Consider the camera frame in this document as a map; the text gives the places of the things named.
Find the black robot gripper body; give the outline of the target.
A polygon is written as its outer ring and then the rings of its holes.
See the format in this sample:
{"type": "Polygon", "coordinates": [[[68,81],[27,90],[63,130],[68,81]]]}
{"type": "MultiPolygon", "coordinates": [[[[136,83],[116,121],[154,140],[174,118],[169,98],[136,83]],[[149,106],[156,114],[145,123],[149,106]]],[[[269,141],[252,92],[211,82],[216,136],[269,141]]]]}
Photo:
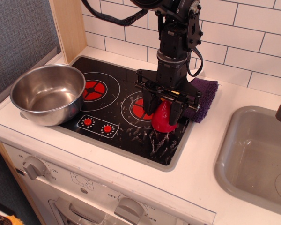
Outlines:
{"type": "Polygon", "coordinates": [[[172,91],[179,92],[179,96],[174,100],[187,103],[192,109],[199,108],[201,92],[187,80],[187,75],[192,78],[199,75],[201,68],[194,74],[190,72],[190,53],[183,54],[182,58],[170,58],[161,51],[157,51],[158,68],[157,71],[138,69],[136,74],[138,80],[135,85],[141,89],[147,88],[157,92],[159,97],[167,96],[172,91]]]}

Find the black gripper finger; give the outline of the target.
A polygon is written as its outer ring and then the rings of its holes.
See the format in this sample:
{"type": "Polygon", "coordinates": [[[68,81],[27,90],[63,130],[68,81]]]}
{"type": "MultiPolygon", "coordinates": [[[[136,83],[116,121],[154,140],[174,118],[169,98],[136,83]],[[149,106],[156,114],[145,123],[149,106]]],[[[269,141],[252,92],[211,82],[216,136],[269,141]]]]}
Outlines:
{"type": "Polygon", "coordinates": [[[183,112],[188,108],[188,104],[181,101],[173,101],[170,106],[170,120],[169,125],[173,126],[177,124],[178,119],[183,112]]]}
{"type": "Polygon", "coordinates": [[[147,88],[142,89],[143,109],[147,115],[152,115],[161,103],[157,92],[151,91],[147,88]]]}

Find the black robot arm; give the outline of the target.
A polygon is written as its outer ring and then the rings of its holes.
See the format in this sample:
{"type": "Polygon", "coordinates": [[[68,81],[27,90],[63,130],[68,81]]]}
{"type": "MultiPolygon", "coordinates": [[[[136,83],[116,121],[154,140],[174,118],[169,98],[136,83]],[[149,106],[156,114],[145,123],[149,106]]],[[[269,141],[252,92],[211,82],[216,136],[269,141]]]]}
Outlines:
{"type": "Polygon", "coordinates": [[[175,125],[188,108],[198,109],[201,92],[187,76],[192,74],[191,53],[201,56],[196,46],[203,35],[199,25],[201,5],[198,0],[134,0],[136,6],[154,10],[158,17],[160,47],[156,71],[137,70],[136,85],[142,89],[143,108],[151,115],[161,99],[171,102],[169,124],[175,125]]]}

